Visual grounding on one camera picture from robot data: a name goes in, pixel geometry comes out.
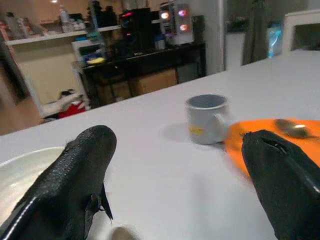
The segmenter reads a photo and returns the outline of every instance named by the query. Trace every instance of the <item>desk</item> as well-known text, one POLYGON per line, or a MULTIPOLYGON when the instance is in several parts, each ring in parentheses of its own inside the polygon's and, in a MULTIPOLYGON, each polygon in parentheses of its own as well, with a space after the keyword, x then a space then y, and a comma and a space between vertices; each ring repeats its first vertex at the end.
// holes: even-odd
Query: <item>desk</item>
MULTIPOLYGON (((3 135, 0 162, 65 146, 81 131, 106 125, 117 137, 104 182, 113 228, 132 225, 144 240, 276 240, 253 185, 223 147, 189 140, 185 101, 225 95, 233 121, 318 120, 319 62, 319 52, 292 51, 3 135)), ((100 212, 89 240, 105 240, 109 231, 110 221, 100 212)))
MULTIPOLYGON (((100 107, 102 103, 99 101, 97 88, 95 84, 102 84, 95 79, 94 74, 100 73, 109 76, 117 74, 124 74, 123 80, 110 80, 107 85, 110 86, 111 95, 115 98, 112 84, 123 81, 130 81, 132 78, 140 77, 146 74, 154 73, 163 69, 176 68, 190 61, 199 61, 198 77, 204 77, 206 71, 206 44, 192 43, 177 46, 174 48, 167 48, 142 55, 118 59, 112 62, 105 62, 96 65, 85 65, 83 62, 73 62, 72 68, 80 85, 84 88, 82 92, 88 95, 91 106, 93 108, 100 107)), ((130 84, 128 85, 130 94, 133 97, 133 91, 130 84)))

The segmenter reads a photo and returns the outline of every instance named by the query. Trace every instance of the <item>white mug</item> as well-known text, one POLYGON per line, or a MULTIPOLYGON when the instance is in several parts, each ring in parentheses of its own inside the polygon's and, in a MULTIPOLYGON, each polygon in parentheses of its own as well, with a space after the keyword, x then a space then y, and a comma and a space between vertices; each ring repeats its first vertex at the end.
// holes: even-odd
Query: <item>white mug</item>
POLYGON ((186 101, 188 128, 196 144, 210 145, 225 140, 228 130, 228 99, 205 94, 186 101))

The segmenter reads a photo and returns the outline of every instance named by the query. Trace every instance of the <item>white chair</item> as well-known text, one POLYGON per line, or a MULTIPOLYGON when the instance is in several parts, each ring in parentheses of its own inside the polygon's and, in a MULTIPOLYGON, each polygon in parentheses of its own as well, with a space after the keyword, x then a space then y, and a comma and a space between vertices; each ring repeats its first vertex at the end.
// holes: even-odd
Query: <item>white chair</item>
POLYGON ((282 54, 288 54, 294 44, 295 28, 298 25, 320 23, 320 9, 291 12, 284 17, 282 54))

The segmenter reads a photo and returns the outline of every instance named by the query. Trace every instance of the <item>metal spoon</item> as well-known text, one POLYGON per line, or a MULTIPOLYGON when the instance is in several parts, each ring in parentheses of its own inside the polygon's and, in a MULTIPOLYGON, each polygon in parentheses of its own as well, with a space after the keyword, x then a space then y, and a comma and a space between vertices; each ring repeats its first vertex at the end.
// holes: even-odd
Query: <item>metal spoon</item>
POLYGON ((276 119, 274 123, 280 131, 284 132, 289 137, 299 139, 314 138, 320 141, 320 137, 312 136, 304 124, 297 124, 285 119, 276 119))

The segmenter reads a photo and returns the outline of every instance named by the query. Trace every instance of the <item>white table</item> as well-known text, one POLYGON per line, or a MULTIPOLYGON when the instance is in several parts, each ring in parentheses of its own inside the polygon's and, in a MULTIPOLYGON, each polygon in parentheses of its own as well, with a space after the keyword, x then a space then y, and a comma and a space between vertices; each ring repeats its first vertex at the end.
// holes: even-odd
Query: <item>white table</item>
MULTIPOLYGON (((107 125, 118 140, 105 177, 113 227, 132 225, 144 240, 275 240, 223 149, 188 138, 185 100, 205 93, 227 96, 234 121, 320 119, 320 53, 294 51, 1 136, 0 161, 107 125)), ((110 222, 103 212, 94 220, 91 232, 105 239, 110 222)))

